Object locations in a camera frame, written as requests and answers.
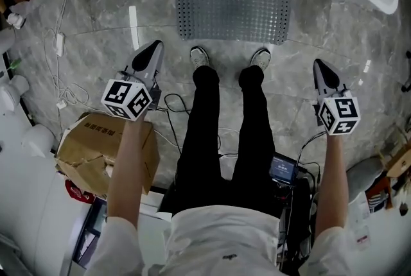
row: gray marble floor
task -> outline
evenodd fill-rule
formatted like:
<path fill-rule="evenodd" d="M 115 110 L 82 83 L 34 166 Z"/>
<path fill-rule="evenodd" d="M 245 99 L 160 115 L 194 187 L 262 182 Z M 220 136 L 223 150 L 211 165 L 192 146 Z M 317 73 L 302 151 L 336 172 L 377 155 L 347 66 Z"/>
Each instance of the gray marble floor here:
<path fill-rule="evenodd" d="M 61 131 L 88 110 L 71 105 L 61 110 L 53 81 L 46 65 L 80 99 L 89 93 L 87 105 L 102 108 L 100 98 L 109 78 L 122 68 L 138 45 L 153 39 L 165 43 L 166 55 L 158 82 L 167 93 L 180 94 L 190 106 L 195 86 L 189 61 L 191 46 L 205 47 L 220 75 L 220 127 L 239 130 L 242 122 L 242 96 L 238 74 L 250 56 L 263 44 L 219 40 L 180 39 L 175 27 L 174 0 L 67 0 L 60 31 L 66 35 L 62 58 L 53 51 L 53 35 L 63 0 L 31 0 L 15 7 L 27 17 L 16 32 L 16 43 L 8 54 L 11 60 L 22 58 L 17 72 L 26 76 L 31 90 L 24 95 L 34 120 L 53 131 L 59 140 Z M 409 75 L 405 51 L 410 48 L 411 0 L 400 0 L 394 15 L 367 10 L 351 3 L 331 0 L 292 0 L 292 17 L 288 40 L 282 46 L 266 47 L 272 61 L 265 74 L 263 90 L 267 96 L 270 126 L 279 153 L 296 158 L 302 144 L 317 127 L 312 105 L 316 99 L 312 65 L 315 58 L 335 64 L 347 77 L 358 97 L 362 121 L 353 135 L 344 138 L 347 166 L 374 153 L 392 123 L 402 125 L 411 110 L 409 94 L 400 91 Z M 130 22 L 130 9 L 137 10 L 137 22 Z M 371 61 L 367 72 L 365 65 Z M 179 101 L 172 101 L 180 108 Z M 149 112 L 147 118 L 155 128 L 173 141 L 166 115 Z M 186 133 L 188 116 L 171 113 L 179 143 Z M 220 130 L 222 153 L 236 152 L 238 133 Z M 155 184 L 166 187 L 175 172 L 179 153 L 158 136 L 161 164 Z M 323 165 L 325 138 L 311 143 L 304 151 L 303 162 Z M 235 159 L 222 159 L 222 175 L 229 178 Z"/>

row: cardboard box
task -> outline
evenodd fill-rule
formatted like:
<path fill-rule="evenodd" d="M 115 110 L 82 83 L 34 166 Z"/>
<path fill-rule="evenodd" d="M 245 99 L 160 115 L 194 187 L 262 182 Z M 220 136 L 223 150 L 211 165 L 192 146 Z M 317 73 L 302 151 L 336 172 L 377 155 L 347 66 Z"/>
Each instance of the cardboard box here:
<path fill-rule="evenodd" d="M 110 177 L 107 166 L 113 166 L 123 134 L 125 120 L 103 114 L 89 114 L 66 130 L 56 160 L 60 169 L 76 186 L 105 198 Z M 144 122 L 143 193 L 147 194 L 159 164 L 157 139 L 153 125 Z"/>

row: shoe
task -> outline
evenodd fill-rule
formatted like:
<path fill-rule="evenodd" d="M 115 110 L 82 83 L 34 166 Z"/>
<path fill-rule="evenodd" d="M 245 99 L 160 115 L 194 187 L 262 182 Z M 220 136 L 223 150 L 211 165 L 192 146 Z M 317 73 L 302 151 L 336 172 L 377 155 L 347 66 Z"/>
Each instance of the shoe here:
<path fill-rule="evenodd" d="M 26 22 L 26 19 L 22 16 L 19 15 L 18 13 L 12 12 L 8 17 L 7 17 L 7 22 L 10 25 L 13 25 L 14 28 L 17 30 L 21 29 L 24 23 Z"/>
<path fill-rule="evenodd" d="M 191 48 L 190 57 L 195 69 L 200 66 L 210 66 L 210 59 L 202 47 Z"/>
<path fill-rule="evenodd" d="M 256 65 L 260 67 L 263 71 L 265 71 L 270 63 L 270 60 L 271 53 L 268 49 L 263 47 L 260 50 L 257 50 L 256 53 L 254 53 L 254 55 L 251 58 L 250 66 Z"/>

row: sleeve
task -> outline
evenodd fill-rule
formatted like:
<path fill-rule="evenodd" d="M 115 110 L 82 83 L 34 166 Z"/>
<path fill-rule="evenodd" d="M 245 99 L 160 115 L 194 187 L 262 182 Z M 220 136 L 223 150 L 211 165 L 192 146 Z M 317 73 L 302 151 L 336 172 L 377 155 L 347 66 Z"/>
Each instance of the sleeve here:
<path fill-rule="evenodd" d="M 85 276 L 139 276 L 143 268 L 136 228 L 126 219 L 107 218 Z"/>
<path fill-rule="evenodd" d="M 300 267 L 301 276 L 352 275 L 347 261 L 349 243 L 346 230 L 333 227 L 315 240 L 308 260 Z"/>

